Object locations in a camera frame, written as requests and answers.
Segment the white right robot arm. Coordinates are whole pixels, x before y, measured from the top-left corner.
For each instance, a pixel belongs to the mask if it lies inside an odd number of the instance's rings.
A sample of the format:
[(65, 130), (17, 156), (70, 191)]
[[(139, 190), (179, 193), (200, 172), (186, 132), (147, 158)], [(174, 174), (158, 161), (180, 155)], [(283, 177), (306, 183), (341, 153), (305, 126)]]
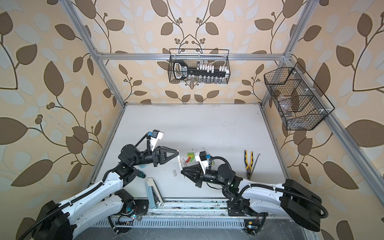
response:
[(217, 170), (204, 170), (200, 165), (193, 165), (184, 167), (181, 173), (198, 188), (203, 183), (222, 186), (229, 216), (262, 218), (259, 224), (247, 225), (249, 232), (257, 232), (269, 215), (290, 217), (299, 226), (319, 232), (321, 220), (329, 215), (322, 199), (294, 180), (270, 185), (251, 182), (236, 176), (226, 164)]

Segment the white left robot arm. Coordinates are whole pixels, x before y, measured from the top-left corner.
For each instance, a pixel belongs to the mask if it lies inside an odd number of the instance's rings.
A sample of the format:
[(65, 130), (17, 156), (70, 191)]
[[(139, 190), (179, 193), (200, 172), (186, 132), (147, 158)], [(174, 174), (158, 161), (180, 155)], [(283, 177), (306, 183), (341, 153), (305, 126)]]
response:
[(37, 221), (19, 238), (35, 240), (72, 240), (95, 223), (112, 215), (135, 213), (134, 197), (124, 187), (136, 177), (145, 174), (136, 169), (139, 165), (163, 165), (177, 157), (177, 150), (158, 146), (141, 152), (134, 145), (122, 148), (119, 163), (105, 172), (103, 178), (81, 193), (60, 203), (45, 204)]

